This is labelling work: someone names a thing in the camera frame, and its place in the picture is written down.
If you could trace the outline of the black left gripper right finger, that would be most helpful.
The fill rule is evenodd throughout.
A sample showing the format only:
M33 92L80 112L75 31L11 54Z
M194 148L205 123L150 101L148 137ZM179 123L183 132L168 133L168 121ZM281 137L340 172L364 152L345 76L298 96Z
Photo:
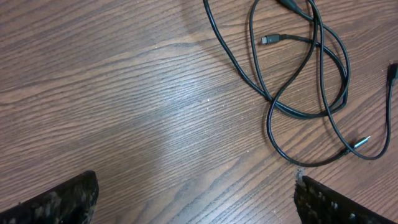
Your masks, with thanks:
M305 224L395 224L376 212L298 172L294 204Z

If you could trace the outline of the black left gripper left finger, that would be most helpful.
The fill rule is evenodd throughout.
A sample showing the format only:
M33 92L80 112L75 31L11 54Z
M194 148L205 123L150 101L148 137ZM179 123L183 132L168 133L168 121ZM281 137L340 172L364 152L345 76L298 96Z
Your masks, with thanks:
M92 170L1 212L1 224L79 224L93 219L99 185Z

